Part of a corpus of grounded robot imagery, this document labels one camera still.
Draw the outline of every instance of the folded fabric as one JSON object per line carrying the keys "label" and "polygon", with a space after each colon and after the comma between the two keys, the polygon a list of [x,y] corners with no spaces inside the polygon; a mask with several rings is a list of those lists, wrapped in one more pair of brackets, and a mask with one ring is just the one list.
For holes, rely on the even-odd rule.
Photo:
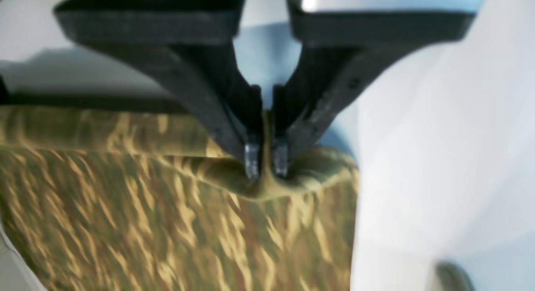
{"label": "folded fabric", "polygon": [[349,289],[354,161],[264,148],[250,182],[188,114],[1,106],[4,228],[48,289]]}

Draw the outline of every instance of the camouflage fabric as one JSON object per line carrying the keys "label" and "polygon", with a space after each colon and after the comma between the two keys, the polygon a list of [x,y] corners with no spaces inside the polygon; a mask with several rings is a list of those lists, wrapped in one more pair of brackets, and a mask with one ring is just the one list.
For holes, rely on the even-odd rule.
{"label": "camouflage fabric", "polygon": [[341,152],[251,183],[190,115],[2,106],[0,177],[6,234],[51,290],[349,289]]}

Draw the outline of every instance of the tan and green pattern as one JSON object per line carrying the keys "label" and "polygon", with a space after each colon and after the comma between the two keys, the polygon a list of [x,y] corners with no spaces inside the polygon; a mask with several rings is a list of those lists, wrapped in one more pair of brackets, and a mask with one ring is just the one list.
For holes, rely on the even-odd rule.
{"label": "tan and green pattern", "polygon": [[0,178],[51,290],[349,289],[358,170],[334,150],[250,183],[189,115],[4,106]]}

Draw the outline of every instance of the clamp jaw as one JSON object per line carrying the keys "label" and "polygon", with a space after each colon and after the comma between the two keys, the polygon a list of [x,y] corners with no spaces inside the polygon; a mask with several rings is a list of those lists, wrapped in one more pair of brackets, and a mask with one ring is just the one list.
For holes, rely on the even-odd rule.
{"label": "clamp jaw", "polygon": [[[66,0],[66,36],[150,76],[174,95],[252,180],[262,164],[262,99],[237,68],[232,43],[245,0]],[[432,43],[457,41],[474,12],[306,13],[286,0],[298,66],[273,89],[273,170],[321,138],[386,68]]]}

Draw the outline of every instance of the white surface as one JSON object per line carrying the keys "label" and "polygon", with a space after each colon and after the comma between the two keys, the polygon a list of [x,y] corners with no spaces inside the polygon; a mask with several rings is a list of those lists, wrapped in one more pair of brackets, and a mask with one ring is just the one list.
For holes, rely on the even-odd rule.
{"label": "white surface", "polygon": [[[10,20],[6,1],[0,3],[0,60],[35,57],[42,43],[69,46],[51,19],[51,0],[32,0],[41,1],[36,7],[12,1],[21,9],[11,7],[19,16]],[[248,2],[256,5],[246,7],[244,26],[287,18],[282,1]],[[362,170],[354,290],[423,290],[441,258],[459,261],[481,291],[535,289],[533,5],[486,0],[463,43],[402,60],[336,120]],[[51,26],[21,25],[29,20],[21,14]],[[74,87],[78,59],[56,65],[72,69],[54,78],[33,66],[0,70],[10,72],[12,85],[41,85],[41,79],[48,89],[62,81],[69,81],[63,88]],[[100,64],[96,59],[87,64]],[[28,67],[33,75],[25,74]],[[106,68],[104,83],[125,74],[135,87],[139,80],[119,68]]]}
{"label": "white surface", "polygon": [[302,0],[306,12],[322,11],[464,11],[476,12],[483,0]]}

